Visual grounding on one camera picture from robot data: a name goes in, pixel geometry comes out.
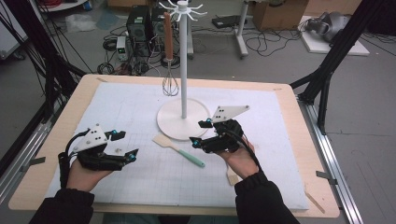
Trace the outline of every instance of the human hand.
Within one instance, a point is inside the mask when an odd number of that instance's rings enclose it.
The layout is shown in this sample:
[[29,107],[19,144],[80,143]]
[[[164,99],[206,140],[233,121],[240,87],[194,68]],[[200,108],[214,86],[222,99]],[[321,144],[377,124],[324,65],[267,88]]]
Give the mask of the human hand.
[[86,169],[76,159],[70,167],[66,188],[90,192],[101,179],[111,173],[112,171],[93,171]]
[[[254,152],[254,146],[246,139],[244,139],[244,141]],[[235,152],[221,151],[217,154],[221,156],[242,179],[254,175],[259,171],[256,163],[243,146],[238,148]]]

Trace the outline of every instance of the black sleeve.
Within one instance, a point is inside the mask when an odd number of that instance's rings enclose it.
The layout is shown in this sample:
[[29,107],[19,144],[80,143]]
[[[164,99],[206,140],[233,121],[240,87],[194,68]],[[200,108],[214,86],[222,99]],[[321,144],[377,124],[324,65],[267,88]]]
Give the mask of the black sleeve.
[[239,224],[294,224],[299,223],[283,204],[276,184],[264,173],[257,173],[235,185],[236,211]]
[[88,224],[94,195],[76,189],[60,189],[54,198],[46,198],[35,212],[31,224]]

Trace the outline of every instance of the white shelf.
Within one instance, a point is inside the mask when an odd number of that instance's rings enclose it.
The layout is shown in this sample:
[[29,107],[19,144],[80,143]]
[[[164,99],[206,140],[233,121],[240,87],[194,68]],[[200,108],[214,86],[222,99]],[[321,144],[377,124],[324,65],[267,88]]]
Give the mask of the white shelf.
[[61,10],[65,10],[65,9],[69,9],[71,7],[77,7],[79,5],[82,5],[83,3],[85,3],[87,0],[78,0],[76,3],[61,3],[59,6],[57,7],[49,7],[48,8],[48,12],[53,12],[53,11],[61,11]]

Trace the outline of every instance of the concrete floor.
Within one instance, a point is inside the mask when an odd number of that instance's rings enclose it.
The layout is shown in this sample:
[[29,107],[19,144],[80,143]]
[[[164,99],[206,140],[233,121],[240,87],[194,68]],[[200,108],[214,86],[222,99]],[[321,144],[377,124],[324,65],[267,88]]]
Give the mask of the concrete floor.
[[[207,5],[206,10],[210,11],[210,4]],[[234,8],[236,14],[239,13],[238,7]],[[225,11],[216,14],[224,15]],[[61,21],[65,15],[75,13],[86,12],[75,8],[54,14],[54,17]],[[99,21],[103,13],[98,8],[87,14]],[[214,28],[210,23],[214,15],[209,14],[192,25]],[[105,57],[103,37],[125,22],[126,19],[117,19],[108,29],[66,36],[91,70],[95,71]],[[249,22],[246,27],[254,26]],[[253,36],[257,35],[245,35],[245,39]],[[248,57],[240,60],[239,49],[231,35],[194,32],[193,38],[195,53],[193,60],[188,61],[189,78],[291,83],[314,72],[326,56],[307,52],[303,41],[299,39],[289,41],[284,49],[270,57],[262,57],[249,50]],[[364,38],[396,54],[395,43],[385,44],[377,39]],[[362,220],[365,223],[396,223],[396,175],[393,173],[396,169],[396,163],[393,162],[396,158],[395,56],[363,39],[360,42],[370,51],[370,55],[346,56],[335,71],[330,87],[326,131]],[[257,40],[249,43],[252,47],[258,46]],[[283,42],[271,42],[268,46],[276,49],[282,47]],[[70,48],[66,48],[66,51],[72,64],[88,71]],[[166,72],[161,67],[159,71],[162,75]],[[148,77],[158,75],[155,70],[146,73]],[[295,93],[303,90],[304,87],[298,88]],[[0,63],[0,92],[2,157],[44,98],[28,60],[8,59]],[[33,212],[10,211],[7,200],[0,205],[0,223],[27,223]],[[97,214],[92,223],[100,223],[100,220],[101,214]],[[347,223],[343,215],[336,219],[299,220],[302,223]]]

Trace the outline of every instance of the person's left hand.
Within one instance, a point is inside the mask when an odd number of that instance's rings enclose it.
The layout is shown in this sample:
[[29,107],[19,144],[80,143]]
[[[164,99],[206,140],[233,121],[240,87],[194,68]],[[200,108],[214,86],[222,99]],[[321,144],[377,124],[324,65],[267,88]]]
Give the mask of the person's left hand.
[[76,159],[70,167],[66,188],[90,192],[101,179],[111,173],[112,171],[92,171],[86,169]]

